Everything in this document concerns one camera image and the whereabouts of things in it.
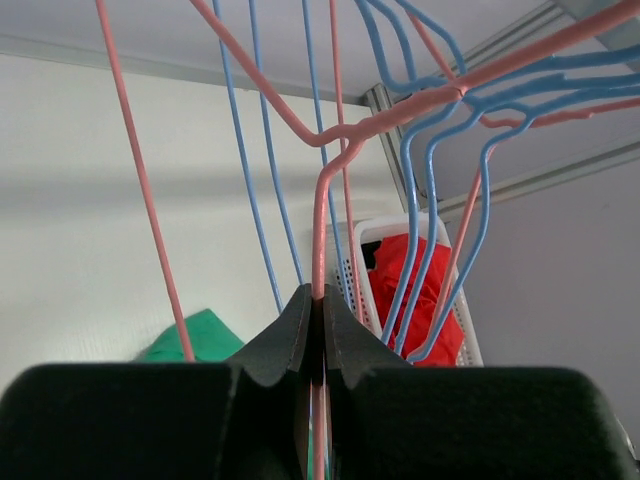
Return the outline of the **black tank top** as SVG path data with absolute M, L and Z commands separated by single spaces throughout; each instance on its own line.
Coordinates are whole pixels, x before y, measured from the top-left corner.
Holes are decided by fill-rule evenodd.
M 376 257 L 375 254 L 381 247 L 382 241 L 372 241 L 363 243 L 361 245 L 361 251 L 365 263 L 365 267 L 367 271 L 374 270 L 376 268 Z

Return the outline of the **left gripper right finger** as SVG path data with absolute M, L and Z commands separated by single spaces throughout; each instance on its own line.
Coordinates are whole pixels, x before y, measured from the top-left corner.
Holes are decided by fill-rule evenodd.
M 600 389 L 547 367 L 421 368 L 323 300 L 336 479 L 635 479 Z

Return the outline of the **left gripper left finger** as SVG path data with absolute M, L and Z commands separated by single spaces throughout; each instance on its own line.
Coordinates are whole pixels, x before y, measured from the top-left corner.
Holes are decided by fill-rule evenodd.
M 303 479 L 311 289 L 219 363 L 41 364 L 1 398 L 5 479 Z

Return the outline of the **green tank top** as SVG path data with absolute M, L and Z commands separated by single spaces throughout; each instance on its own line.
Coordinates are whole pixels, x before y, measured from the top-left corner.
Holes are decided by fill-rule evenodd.
M 245 345 L 211 309 L 188 316 L 185 323 L 198 362 L 223 362 Z M 145 363 L 184 362 L 177 327 L 171 325 L 162 331 L 135 360 Z

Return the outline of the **red tank top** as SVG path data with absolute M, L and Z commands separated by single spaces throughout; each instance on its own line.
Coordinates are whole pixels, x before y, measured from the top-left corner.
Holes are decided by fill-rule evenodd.
M 381 325 L 386 324 L 390 313 L 407 248 L 408 235 L 404 233 L 384 238 L 374 252 L 375 267 L 368 272 L 368 278 Z M 426 278 L 411 316 L 401 351 L 402 358 L 406 358 L 427 338 L 450 255 L 449 247 L 440 243 L 435 245 Z M 462 328 L 455 316 L 450 313 L 430 354 L 418 365 L 420 367 L 454 367 L 464 339 Z

